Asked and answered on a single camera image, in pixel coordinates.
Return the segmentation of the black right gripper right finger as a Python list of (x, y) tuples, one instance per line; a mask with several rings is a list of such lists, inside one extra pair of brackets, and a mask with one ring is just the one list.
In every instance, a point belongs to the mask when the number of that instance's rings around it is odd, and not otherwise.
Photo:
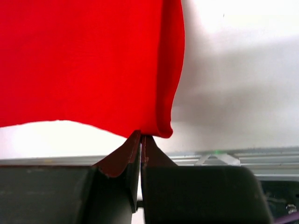
[(240, 166), (178, 166), (142, 137), (141, 187), (148, 224), (270, 224), (259, 181)]

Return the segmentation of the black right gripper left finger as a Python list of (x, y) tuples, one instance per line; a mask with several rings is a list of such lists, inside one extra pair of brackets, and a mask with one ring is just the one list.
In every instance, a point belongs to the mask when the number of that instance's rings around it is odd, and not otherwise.
[(129, 224), (136, 212), (141, 132), (90, 166), (0, 167), (3, 224)]

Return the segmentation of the red t shirt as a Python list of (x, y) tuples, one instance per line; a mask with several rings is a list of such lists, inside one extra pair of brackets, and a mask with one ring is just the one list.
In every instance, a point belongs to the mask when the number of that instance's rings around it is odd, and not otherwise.
[(184, 50), (179, 0), (3, 0), (0, 125), (168, 138)]

